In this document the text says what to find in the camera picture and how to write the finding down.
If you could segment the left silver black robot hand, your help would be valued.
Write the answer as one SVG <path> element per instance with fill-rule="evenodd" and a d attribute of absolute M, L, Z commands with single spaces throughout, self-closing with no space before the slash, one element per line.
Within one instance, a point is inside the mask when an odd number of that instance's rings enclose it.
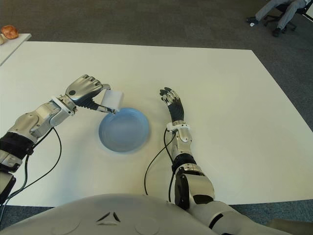
<path fill-rule="evenodd" d="M 68 86 L 65 95 L 67 95 L 76 106 L 103 113 L 116 114 L 116 109 L 97 104 L 93 100 L 93 98 L 103 90 L 110 89 L 109 84 L 102 84 L 93 76 L 84 74 Z"/>

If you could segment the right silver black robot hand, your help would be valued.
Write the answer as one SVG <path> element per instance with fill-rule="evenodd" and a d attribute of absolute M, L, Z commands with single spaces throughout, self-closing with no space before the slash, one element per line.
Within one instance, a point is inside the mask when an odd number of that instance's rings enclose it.
<path fill-rule="evenodd" d="M 159 95 L 168 107 L 172 122 L 184 121 L 184 109 L 179 95 L 168 87 L 161 89 Z"/>

